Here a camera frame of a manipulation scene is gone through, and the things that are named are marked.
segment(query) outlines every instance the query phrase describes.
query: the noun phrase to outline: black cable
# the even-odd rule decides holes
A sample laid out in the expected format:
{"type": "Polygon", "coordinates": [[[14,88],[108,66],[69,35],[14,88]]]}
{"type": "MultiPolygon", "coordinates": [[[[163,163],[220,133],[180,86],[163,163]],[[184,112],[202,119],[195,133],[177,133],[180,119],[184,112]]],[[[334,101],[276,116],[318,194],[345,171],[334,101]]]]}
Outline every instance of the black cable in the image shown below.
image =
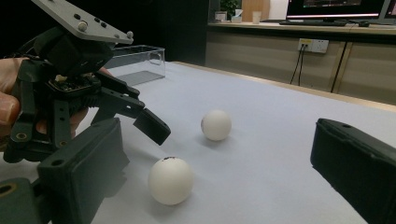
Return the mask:
{"type": "Polygon", "coordinates": [[[297,64],[296,64],[296,67],[294,68],[294,72],[293,72],[293,76],[291,77],[290,84],[291,84],[291,83],[293,82],[293,80],[294,80],[294,75],[296,75],[298,63],[300,62],[300,55],[301,55],[301,53],[303,52],[303,47],[304,47],[304,46],[305,46],[305,44],[302,44],[301,47],[300,47],[300,51],[299,51],[299,53],[298,53],[297,64]]]}
{"type": "Polygon", "coordinates": [[[299,75],[298,75],[298,86],[300,86],[301,71],[303,70],[303,59],[304,59],[304,52],[305,52],[305,49],[306,49],[306,45],[304,46],[304,48],[303,48],[303,53],[302,53],[302,55],[301,55],[300,73],[299,73],[299,75]]]}

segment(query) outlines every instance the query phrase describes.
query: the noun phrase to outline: desk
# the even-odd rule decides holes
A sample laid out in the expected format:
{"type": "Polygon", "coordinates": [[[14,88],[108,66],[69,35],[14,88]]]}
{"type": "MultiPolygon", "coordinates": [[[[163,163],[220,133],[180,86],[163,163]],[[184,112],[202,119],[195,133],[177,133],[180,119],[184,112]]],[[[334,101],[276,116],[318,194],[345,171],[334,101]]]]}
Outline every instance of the desk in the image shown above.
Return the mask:
{"type": "MultiPolygon", "coordinates": [[[[128,181],[104,200],[92,223],[365,223],[311,166],[316,121],[342,121],[396,147],[396,106],[282,85],[167,63],[165,78],[135,86],[172,133],[157,146],[120,116],[131,160],[125,168],[128,181]],[[201,118],[214,108],[233,119],[230,136],[221,142],[201,133],[201,118]],[[195,174],[191,196],[176,206],[155,202],[148,191],[149,169],[168,156],[185,160],[195,174]]],[[[94,112],[90,109],[79,132],[94,112]]],[[[35,164],[1,161],[0,176],[34,180],[35,164]]]]}

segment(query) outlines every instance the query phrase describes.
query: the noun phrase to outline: white ball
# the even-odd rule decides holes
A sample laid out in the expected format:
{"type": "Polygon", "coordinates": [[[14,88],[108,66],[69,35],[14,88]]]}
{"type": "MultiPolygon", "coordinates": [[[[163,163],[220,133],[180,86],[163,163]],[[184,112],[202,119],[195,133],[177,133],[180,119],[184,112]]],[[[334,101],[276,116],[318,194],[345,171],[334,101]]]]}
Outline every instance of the white ball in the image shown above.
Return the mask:
{"type": "Polygon", "coordinates": [[[213,141],[225,139],[232,128],[230,116],[222,110],[208,112],[201,121],[201,129],[204,136],[213,141]]]}
{"type": "Polygon", "coordinates": [[[183,202],[191,194],[193,172],[177,157],[157,161],[149,171],[148,189],[159,203],[173,205],[183,202]]]}

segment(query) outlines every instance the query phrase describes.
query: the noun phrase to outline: clear plastic box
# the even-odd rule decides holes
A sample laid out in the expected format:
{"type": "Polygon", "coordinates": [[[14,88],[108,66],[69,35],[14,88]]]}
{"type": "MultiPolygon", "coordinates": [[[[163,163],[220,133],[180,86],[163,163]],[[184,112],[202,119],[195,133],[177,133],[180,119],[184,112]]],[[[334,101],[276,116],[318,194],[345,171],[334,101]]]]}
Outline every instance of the clear plastic box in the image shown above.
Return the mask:
{"type": "Polygon", "coordinates": [[[114,48],[105,64],[111,74],[129,86],[165,77],[165,49],[147,45],[114,48]]]}

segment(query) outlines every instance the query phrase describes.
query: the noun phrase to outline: monitor screen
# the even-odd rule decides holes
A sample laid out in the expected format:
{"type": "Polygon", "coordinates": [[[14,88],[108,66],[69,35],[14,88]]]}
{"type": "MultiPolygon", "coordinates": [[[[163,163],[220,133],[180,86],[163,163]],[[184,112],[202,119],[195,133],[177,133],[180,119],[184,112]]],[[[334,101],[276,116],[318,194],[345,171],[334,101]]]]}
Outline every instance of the monitor screen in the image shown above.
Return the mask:
{"type": "Polygon", "coordinates": [[[385,0],[289,0],[287,20],[377,19],[385,0]]]}
{"type": "Polygon", "coordinates": [[[396,19],[396,0],[390,1],[385,18],[396,19]]]}

